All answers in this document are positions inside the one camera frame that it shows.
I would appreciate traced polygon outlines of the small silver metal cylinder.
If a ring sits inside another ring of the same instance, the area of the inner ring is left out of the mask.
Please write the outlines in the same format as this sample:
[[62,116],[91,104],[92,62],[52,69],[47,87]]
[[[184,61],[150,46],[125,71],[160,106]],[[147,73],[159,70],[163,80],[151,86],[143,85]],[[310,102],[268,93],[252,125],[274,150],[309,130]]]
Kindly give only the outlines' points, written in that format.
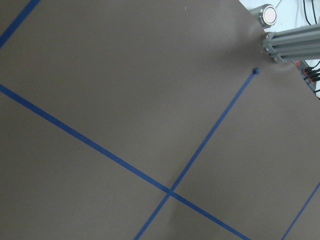
[[249,10],[249,13],[265,28],[272,27],[277,21],[277,10],[272,4],[260,5]]

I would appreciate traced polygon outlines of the aluminium frame post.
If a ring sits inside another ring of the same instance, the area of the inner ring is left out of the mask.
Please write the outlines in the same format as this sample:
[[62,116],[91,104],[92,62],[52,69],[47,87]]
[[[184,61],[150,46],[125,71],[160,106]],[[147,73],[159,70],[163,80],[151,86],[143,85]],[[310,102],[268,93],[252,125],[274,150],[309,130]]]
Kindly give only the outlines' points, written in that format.
[[261,47],[276,63],[318,60],[320,58],[320,25],[269,32]]

